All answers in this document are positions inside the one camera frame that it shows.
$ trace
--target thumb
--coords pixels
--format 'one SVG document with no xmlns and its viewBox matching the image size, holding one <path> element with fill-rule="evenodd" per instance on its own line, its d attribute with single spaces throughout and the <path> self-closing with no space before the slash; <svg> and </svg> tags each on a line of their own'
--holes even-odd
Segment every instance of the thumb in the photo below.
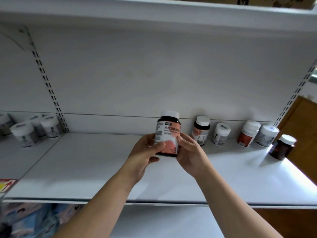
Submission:
<svg viewBox="0 0 317 238">
<path fill-rule="evenodd" d="M 197 150 L 197 145 L 193 144 L 187 140 L 184 140 L 180 135 L 177 136 L 178 145 L 182 146 L 183 148 L 187 149 L 190 152 L 195 152 Z"/>
<path fill-rule="evenodd" d="M 165 145 L 166 145 L 165 142 L 160 142 L 147 148 L 145 151 L 146 156 L 151 157 L 152 155 L 155 155 L 157 152 L 162 151 L 165 148 Z"/>
</svg>

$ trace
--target forearm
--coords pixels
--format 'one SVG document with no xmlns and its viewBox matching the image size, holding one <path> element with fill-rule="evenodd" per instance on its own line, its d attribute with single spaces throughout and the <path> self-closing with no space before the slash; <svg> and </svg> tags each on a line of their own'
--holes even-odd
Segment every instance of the forearm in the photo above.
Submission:
<svg viewBox="0 0 317 238">
<path fill-rule="evenodd" d="M 108 237 L 133 185 L 118 171 L 54 238 Z"/>
<path fill-rule="evenodd" d="M 280 238 L 210 165 L 196 178 L 225 238 Z"/>
</svg>

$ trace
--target jar lid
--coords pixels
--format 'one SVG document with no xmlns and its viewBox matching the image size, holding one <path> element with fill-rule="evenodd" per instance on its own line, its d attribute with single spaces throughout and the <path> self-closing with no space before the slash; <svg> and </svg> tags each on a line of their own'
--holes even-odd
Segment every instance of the jar lid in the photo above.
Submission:
<svg viewBox="0 0 317 238">
<path fill-rule="evenodd" d="M 43 117 L 42 114 L 34 114 L 34 115 L 28 117 L 28 121 L 30 121 L 31 124 L 33 124 L 33 125 L 39 125 L 39 124 L 41 124 L 42 117 Z"/>
<path fill-rule="evenodd" d="M 261 133 L 270 137 L 276 137 L 280 130 L 274 126 L 264 124 L 261 128 Z"/>
<path fill-rule="evenodd" d="M 34 127 L 29 121 L 18 123 L 10 128 L 14 136 L 28 135 L 34 131 Z"/>
<path fill-rule="evenodd" d="M 296 139 L 292 136 L 289 135 L 282 135 L 280 137 L 280 140 L 284 143 L 284 144 L 289 144 L 289 145 L 293 145 L 296 143 Z"/>
<path fill-rule="evenodd" d="M 210 124 L 210 118 L 200 115 L 196 118 L 196 123 L 200 126 L 208 126 Z"/>
<path fill-rule="evenodd" d="M 171 110 L 164 110 L 161 112 L 161 117 L 163 116 L 170 116 L 170 117 L 174 117 L 174 118 L 179 118 L 179 113 L 176 111 L 171 111 Z"/>
<path fill-rule="evenodd" d="M 0 113 L 0 123 L 7 123 L 11 119 L 7 113 Z"/>
<path fill-rule="evenodd" d="M 258 130 L 260 127 L 261 127 L 261 124 L 258 123 L 257 121 L 253 121 L 253 120 L 248 120 L 246 123 L 245 123 L 245 128 L 248 128 L 248 129 L 251 129 L 251 130 Z"/>
<path fill-rule="evenodd" d="M 43 127 L 52 127 L 59 123 L 57 116 L 54 114 L 42 117 L 40 122 Z"/>
<path fill-rule="evenodd" d="M 216 132 L 223 136 L 228 136 L 231 131 L 231 128 L 229 125 L 225 123 L 218 123 L 216 125 Z"/>
</svg>

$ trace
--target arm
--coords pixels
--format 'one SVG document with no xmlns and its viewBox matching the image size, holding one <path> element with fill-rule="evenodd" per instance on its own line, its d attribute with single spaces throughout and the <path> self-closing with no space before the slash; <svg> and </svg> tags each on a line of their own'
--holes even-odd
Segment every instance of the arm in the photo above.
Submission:
<svg viewBox="0 0 317 238">
<path fill-rule="evenodd" d="M 164 142 L 153 145 L 153 139 L 154 134 L 143 136 L 120 170 L 54 238 L 109 237 L 133 186 L 150 163 L 159 161 L 153 155 L 165 148 Z"/>
<path fill-rule="evenodd" d="M 225 238 L 282 237 L 224 181 L 196 141 L 185 134 L 177 140 L 177 160 L 197 181 Z"/>
</svg>

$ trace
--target pill bottle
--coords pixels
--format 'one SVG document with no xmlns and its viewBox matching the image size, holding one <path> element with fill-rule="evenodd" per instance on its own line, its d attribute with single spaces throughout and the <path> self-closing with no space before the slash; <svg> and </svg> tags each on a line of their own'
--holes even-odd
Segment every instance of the pill bottle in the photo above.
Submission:
<svg viewBox="0 0 317 238">
<path fill-rule="evenodd" d="M 223 146 L 228 138 L 228 135 L 231 131 L 229 125 L 225 123 L 219 123 L 216 125 L 214 135 L 212 136 L 212 143 L 216 146 Z"/>
<path fill-rule="evenodd" d="M 274 126 L 264 124 L 255 138 L 256 144 L 269 147 L 280 130 Z"/>
<path fill-rule="evenodd" d="M 63 133 L 63 129 L 56 115 L 44 116 L 40 122 L 49 138 L 56 138 Z"/>
<path fill-rule="evenodd" d="M 268 152 L 272 157 L 283 160 L 295 147 L 296 139 L 289 135 L 282 135 Z"/>
<path fill-rule="evenodd" d="M 44 137 L 46 135 L 46 132 L 43 128 L 43 126 L 41 125 L 41 119 L 42 119 L 43 115 L 41 114 L 35 114 L 32 115 L 28 118 L 28 121 L 31 122 L 31 124 L 33 125 L 35 132 L 38 134 L 39 137 Z"/>
<path fill-rule="evenodd" d="M 192 132 L 192 138 L 197 141 L 199 145 L 204 145 L 210 130 L 210 118 L 200 115 L 196 118 Z"/>
<path fill-rule="evenodd" d="M 176 111 L 162 111 L 156 123 L 155 143 L 165 142 L 166 146 L 157 155 L 177 157 L 177 136 L 180 134 L 179 113 Z"/>
<path fill-rule="evenodd" d="M 254 140 L 256 134 L 259 132 L 260 127 L 261 124 L 259 124 L 258 122 L 248 120 L 243 126 L 243 129 L 237 139 L 238 145 L 240 145 L 243 148 L 249 147 L 249 145 Z"/>
<path fill-rule="evenodd" d="M 15 122 L 10 118 L 7 113 L 0 113 L 0 133 L 3 136 L 11 134 L 10 128 Z"/>
<path fill-rule="evenodd" d="M 21 142 L 22 147 L 26 148 L 38 144 L 39 137 L 30 122 L 15 124 L 10 130 L 14 137 Z"/>
</svg>

